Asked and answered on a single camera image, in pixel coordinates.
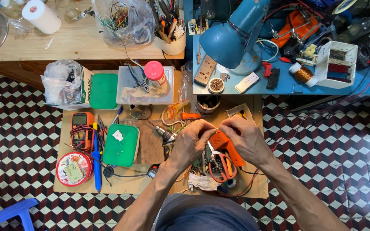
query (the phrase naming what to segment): paper towel roll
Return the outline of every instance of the paper towel roll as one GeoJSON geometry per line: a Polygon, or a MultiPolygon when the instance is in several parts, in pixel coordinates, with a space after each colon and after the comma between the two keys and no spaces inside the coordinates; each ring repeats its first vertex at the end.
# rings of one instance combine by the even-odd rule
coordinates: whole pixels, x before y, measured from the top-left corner
{"type": "Polygon", "coordinates": [[[29,1],[22,16],[45,34],[55,33],[61,27],[61,19],[40,0],[29,1]]]}

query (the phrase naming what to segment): circuit board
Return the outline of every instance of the circuit board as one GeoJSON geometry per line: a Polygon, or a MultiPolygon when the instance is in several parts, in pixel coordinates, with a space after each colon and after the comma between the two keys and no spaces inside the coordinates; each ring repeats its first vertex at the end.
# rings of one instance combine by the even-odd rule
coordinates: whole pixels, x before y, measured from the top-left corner
{"type": "MultiPolygon", "coordinates": [[[[205,27],[203,24],[204,23],[202,22],[202,32],[201,33],[204,33],[208,29],[208,19],[205,19],[205,27]]],[[[188,31],[189,31],[189,35],[199,34],[199,24],[197,24],[197,21],[195,19],[188,21],[188,31]]]]}

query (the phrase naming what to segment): tiled floor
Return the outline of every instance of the tiled floor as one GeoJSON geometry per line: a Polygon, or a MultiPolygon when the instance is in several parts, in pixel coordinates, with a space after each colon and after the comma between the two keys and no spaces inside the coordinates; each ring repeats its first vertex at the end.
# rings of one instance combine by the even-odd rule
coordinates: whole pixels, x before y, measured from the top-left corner
{"type": "MultiPolygon", "coordinates": [[[[284,112],[285,99],[263,97],[264,134],[272,148],[301,121],[284,112]]],[[[0,78],[0,210],[35,197],[39,204],[30,213],[38,230],[110,230],[137,195],[53,192],[61,111],[43,100],[42,92],[0,78]]],[[[296,138],[281,142],[274,153],[349,228],[370,230],[370,103],[361,107],[364,111],[336,113],[314,125],[305,120],[296,138]]],[[[252,213],[261,230],[298,230],[271,182],[269,190],[267,199],[234,201],[252,213]]],[[[0,225],[21,229],[19,218],[0,225]]]]}

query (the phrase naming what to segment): green plastic container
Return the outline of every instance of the green plastic container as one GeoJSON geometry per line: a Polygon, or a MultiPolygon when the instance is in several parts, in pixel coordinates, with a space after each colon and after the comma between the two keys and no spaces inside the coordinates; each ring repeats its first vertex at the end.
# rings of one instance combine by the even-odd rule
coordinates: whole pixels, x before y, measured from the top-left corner
{"type": "Polygon", "coordinates": [[[108,128],[102,160],[106,164],[130,167],[136,160],[139,147],[139,129],[136,126],[113,124],[108,128]],[[121,141],[114,137],[118,131],[121,141]]]}
{"type": "Polygon", "coordinates": [[[117,88],[117,74],[94,74],[91,77],[90,106],[94,109],[118,110],[121,106],[116,103],[117,88]]]}

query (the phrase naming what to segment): blue desk lamp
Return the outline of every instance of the blue desk lamp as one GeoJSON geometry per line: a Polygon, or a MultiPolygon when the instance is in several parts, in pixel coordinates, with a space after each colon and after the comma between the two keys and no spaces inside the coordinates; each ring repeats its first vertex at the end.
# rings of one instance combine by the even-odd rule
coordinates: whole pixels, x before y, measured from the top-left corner
{"type": "Polygon", "coordinates": [[[262,53],[255,41],[269,4],[270,0],[242,1],[228,22],[214,24],[201,35],[201,47],[231,74],[249,75],[261,64],[262,53]]]}

